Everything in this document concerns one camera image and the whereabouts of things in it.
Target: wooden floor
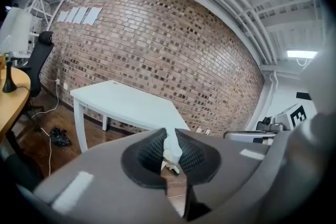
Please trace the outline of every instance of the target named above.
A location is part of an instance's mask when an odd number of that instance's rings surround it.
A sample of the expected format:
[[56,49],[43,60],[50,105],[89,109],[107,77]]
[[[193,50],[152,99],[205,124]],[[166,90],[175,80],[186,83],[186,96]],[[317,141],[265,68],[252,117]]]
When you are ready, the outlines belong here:
[[[43,105],[45,107],[45,111],[53,109],[56,103],[57,100],[43,90],[37,98],[34,98],[34,105]],[[67,136],[72,142],[71,146],[66,147],[57,147],[51,144],[52,154],[50,164],[51,173],[53,173],[80,154],[73,112],[63,105],[59,105],[56,110],[50,111],[46,114],[39,114],[36,117],[38,118],[40,126],[47,133],[49,133],[51,128],[54,126],[67,130]],[[116,131],[107,130],[105,132],[101,129],[101,125],[97,125],[88,120],[84,120],[84,123],[89,148],[100,143],[125,137],[124,134]],[[18,141],[20,146],[27,155],[32,157],[39,164],[42,173],[45,177],[47,177],[49,171],[49,137],[43,132],[34,132],[32,126],[22,120],[20,120],[17,125],[21,125],[21,128],[15,126],[13,128],[14,132],[16,129],[23,129],[19,134],[16,133],[19,137]],[[185,204],[186,176],[182,172],[181,168],[179,175],[167,168],[162,170],[161,175],[167,180],[167,197],[175,207],[176,211],[182,215]]]

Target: white paper sheet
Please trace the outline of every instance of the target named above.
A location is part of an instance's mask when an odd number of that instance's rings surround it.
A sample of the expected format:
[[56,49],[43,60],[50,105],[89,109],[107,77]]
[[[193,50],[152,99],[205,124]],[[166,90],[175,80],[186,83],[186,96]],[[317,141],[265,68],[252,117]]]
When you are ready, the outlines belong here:
[[89,25],[93,25],[93,23],[95,22],[95,20],[97,19],[97,16],[98,14],[100,13],[102,8],[96,8],[96,7],[93,7],[88,16],[86,16],[83,24],[89,24]]
[[61,12],[58,16],[58,22],[64,22],[65,18],[67,17],[69,12]]
[[81,7],[77,13],[77,15],[74,18],[73,23],[74,24],[80,24],[80,22],[83,20],[83,17],[85,15],[85,12],[87,11],[87,7]]
[[79,8],[77,8],[77,7],[73,7],[72,8],[72,10],[70,11],[67,19],[65,20],[66,23],[71,23],[72,22],[72,20],[73,20],[73,18],[75,16],[76,12],[78,11],[78,9]]

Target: desk lamp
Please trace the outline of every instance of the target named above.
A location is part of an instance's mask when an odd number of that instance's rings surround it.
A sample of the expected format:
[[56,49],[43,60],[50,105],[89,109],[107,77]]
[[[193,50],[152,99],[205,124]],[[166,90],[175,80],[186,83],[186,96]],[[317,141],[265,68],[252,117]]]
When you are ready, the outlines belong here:
[[30,32],[31,13],[13,7],[8,11],[4,23],[0,29],[0,53],[9,53],[6,64],[6,81],[3,92],[9,93],[16,90],[16,85],[12,80],[12,61],[13,51],[27,51],[28,38]]

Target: table leg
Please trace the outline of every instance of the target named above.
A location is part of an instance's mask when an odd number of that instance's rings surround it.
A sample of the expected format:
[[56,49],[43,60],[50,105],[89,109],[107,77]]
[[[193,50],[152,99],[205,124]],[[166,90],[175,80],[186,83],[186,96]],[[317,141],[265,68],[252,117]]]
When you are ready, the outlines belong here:
[[74,107],[75,124],[76,124],[77,138],[79,141],[79,147],[80,150],[84,152],[88,150],[88,145],[86,143],[85,138],[83,106],[79,103],[79,101],[76,98],[74,98],[73,107]]
[[103,131],[106,131],[107,130],[107,120],[108,120],[108,117],[107,116],[103,116]]

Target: ceiling light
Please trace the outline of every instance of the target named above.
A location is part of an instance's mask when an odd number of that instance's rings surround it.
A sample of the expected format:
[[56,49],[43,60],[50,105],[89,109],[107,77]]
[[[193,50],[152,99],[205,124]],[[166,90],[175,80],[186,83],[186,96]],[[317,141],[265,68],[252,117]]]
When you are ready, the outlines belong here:
[[307,50],[287,50],[288,57],[312,59],[317,54],[316,51]]

